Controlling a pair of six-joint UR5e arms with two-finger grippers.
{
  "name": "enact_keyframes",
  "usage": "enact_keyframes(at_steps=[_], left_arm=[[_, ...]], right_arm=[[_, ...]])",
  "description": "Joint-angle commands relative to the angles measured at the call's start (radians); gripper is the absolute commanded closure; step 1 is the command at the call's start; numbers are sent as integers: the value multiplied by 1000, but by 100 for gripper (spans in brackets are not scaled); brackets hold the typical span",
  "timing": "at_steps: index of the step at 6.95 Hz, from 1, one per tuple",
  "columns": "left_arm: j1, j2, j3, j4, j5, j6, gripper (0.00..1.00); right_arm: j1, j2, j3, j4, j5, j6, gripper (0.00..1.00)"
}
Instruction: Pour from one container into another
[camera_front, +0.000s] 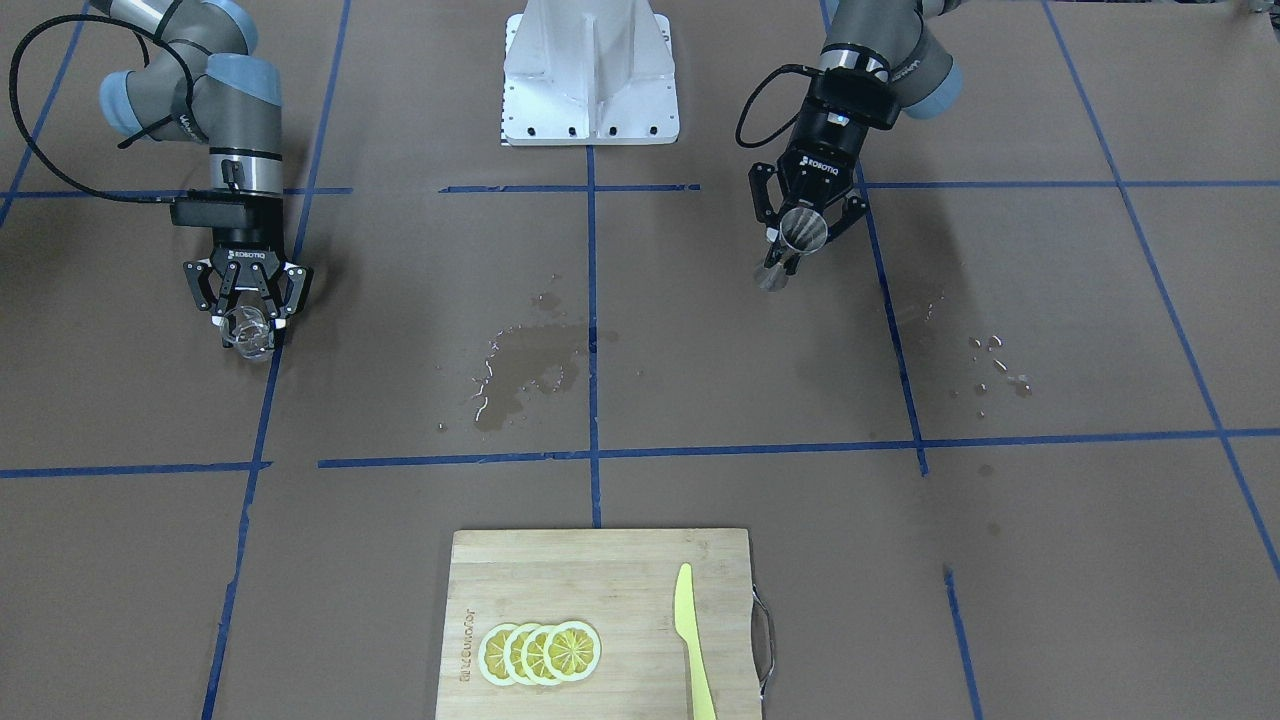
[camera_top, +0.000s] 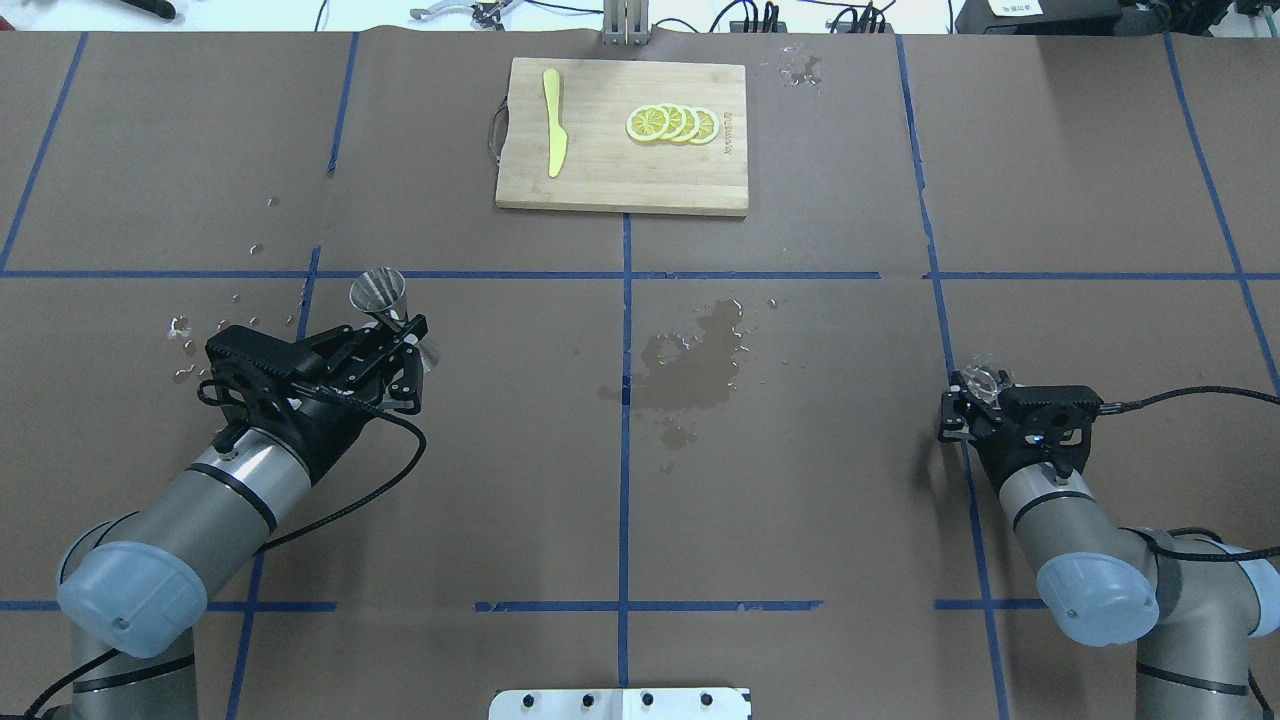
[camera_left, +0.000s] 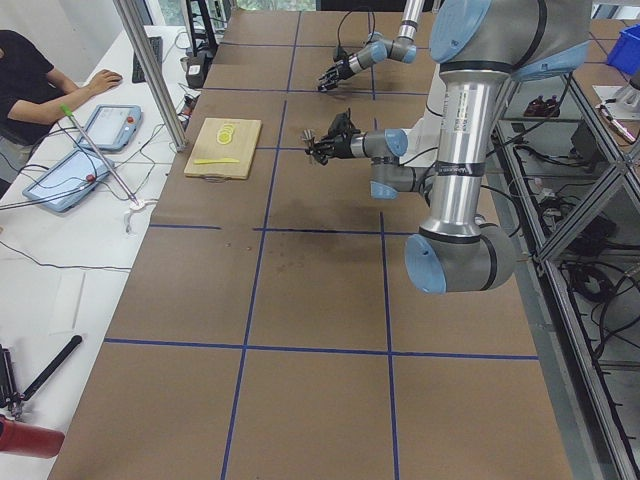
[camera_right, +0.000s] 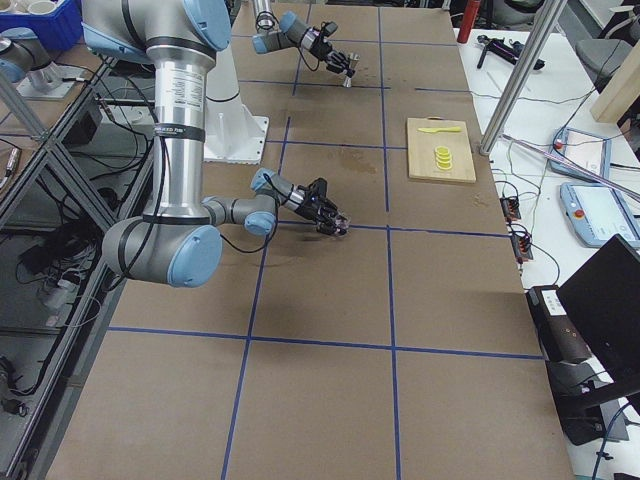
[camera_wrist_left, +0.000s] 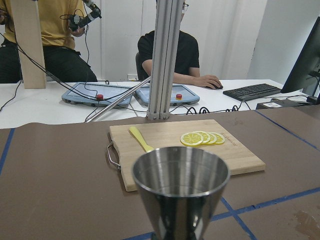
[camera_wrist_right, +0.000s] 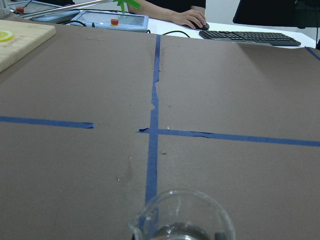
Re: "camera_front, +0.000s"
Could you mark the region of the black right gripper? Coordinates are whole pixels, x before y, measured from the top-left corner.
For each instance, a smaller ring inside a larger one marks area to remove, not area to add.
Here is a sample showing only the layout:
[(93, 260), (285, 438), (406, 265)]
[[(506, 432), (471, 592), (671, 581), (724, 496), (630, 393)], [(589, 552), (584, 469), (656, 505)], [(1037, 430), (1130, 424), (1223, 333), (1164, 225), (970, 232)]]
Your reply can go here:
[(311, 270), (284, 258), (275, 231), (214, 228), (210, 255), (183, 268), (195, 306), (211, 315), (224, 348), (234, 348), (246, 332), (241, 293), (261, 300), (268, 346), (275, 346), (311, 286)]

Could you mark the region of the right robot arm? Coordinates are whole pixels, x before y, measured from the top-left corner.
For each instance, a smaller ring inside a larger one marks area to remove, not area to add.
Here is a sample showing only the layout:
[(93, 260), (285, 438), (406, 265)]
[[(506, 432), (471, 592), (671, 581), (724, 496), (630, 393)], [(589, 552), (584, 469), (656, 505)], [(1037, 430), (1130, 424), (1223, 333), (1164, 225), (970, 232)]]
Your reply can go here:
[(173, 224), (212, 233), (209, 255), (184, 264), (186, 279), (223, 346), (264, 357), (310, 283), (283, 243), (279, 72), (255, 56), (256, 24), (233, 1), (97, 1), (95, 8), (160, 46), (143, 69), (106, 76), (100, 106), (129, 141), (207, 149), (210, 188), (191, 190), (170, 210)]

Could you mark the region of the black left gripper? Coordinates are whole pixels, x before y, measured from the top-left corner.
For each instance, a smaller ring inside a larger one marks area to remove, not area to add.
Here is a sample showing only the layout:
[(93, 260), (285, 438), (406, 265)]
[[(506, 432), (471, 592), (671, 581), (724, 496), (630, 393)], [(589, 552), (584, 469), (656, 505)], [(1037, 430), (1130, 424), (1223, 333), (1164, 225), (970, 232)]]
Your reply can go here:
[(855, 173), (868, 133), (849, 118), (801, 109), (777, 163), (756, 163), (748, 172), (755, 218), (765, 227), (768, 243), (778, 242), (781, 217), (791, 208), (820, 211), (823, 249), (868, 214)]

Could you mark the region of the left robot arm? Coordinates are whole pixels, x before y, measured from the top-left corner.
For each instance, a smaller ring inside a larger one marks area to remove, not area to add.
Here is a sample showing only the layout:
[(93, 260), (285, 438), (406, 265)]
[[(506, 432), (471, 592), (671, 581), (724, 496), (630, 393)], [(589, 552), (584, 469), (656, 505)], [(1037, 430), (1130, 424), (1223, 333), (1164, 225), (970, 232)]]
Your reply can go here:
[(756, 220), (771, 243), (768, 266), (815, 252), (868, 213), (858, 192), (856, 167), (872, 131), (890, 131), (900, 115), (931, 119), (963, 90), (955, 56), (929, 23), (956, 12), (960, 1), (841, 1), (831, 17), (817, 67), (786, 64), (763, 79), (744, 104), (744, 126), (762, 91), (780, 76), (808, 79), (800, 108), (760, 141), (781, 135), (786, 147), (773, 164), (749, 172)]

